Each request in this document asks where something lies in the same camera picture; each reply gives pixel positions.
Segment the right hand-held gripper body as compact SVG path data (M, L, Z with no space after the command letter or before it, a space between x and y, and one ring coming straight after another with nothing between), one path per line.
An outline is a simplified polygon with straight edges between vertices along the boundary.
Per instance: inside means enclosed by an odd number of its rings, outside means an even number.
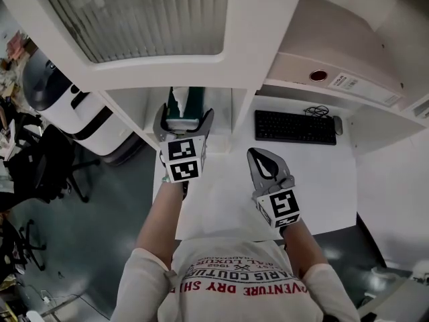
M285 228L300 220L294 186L294 178L289 176L253 193L257 210L272 229Z

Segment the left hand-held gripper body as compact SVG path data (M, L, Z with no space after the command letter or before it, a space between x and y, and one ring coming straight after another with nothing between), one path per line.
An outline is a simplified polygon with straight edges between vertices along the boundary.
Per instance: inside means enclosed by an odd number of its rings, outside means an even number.
M207 128L185 131L183 134L157 130L160 145L160 161L164 165L170 182L187 182L201 177L206 157Z

